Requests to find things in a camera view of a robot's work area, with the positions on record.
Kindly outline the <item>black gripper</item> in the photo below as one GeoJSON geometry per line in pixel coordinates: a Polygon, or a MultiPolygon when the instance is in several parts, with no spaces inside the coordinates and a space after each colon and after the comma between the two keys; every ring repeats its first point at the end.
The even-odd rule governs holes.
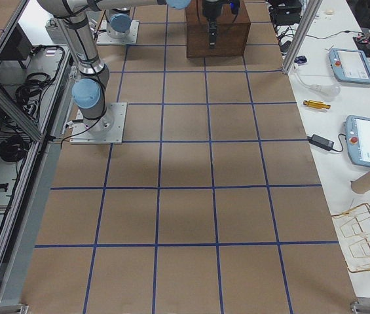
{"type": "Polygon", "coordinates": [[[208,21],[209,48],[215,48],[217,42],[217,18],[221,15],[220,1],[202,1],[202,13],[208,21]]]}

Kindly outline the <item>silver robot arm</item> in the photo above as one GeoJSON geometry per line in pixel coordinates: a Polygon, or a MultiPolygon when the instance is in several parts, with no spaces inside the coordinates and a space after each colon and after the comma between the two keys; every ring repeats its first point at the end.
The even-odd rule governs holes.
{"type": "Polygon", "coordinates": [[[84,131],[95,139],[105,137],[114,128],[114,114],[105,100],[109,69],[100,58],[90,30],[88,11],[108,12],[109,27],[116,33],[130,29],[129,15],[120,9],[167,5],[182,10],[190,1],[39,1],[40,6],[60,23],[69,50],[75,57],[81,78],[73,85],[71,95],[82,116],[84,131]]]}
{"type": "Polygon", "coordinates": [[[130,7],[121,7],[105,11],[107,21],[107,33],[112,38],[122,38],[130,32],[132,19],[130,16],[130,7]]]}

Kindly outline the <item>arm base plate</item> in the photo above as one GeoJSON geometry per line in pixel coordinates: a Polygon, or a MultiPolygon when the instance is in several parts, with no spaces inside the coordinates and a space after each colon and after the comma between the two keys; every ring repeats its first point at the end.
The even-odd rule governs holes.
{"type": "Polygon", "coordinates": [[[96,39],[97,45],[133,45],[138,39],[139,21],[133,20],[129,32],[119,33],[107,26],[107,21],[103,20],[98,30],[96,39]]]}
{"type": "Polygon", "coordinates": [[[127,103],[108,103],[106,114],[89,131],[87,126],[93,125],[89,120],[86,123],[75,124],[69,142],[73,145],[105,145],[121,144],[123,140],[126,120],[127,103]]]}

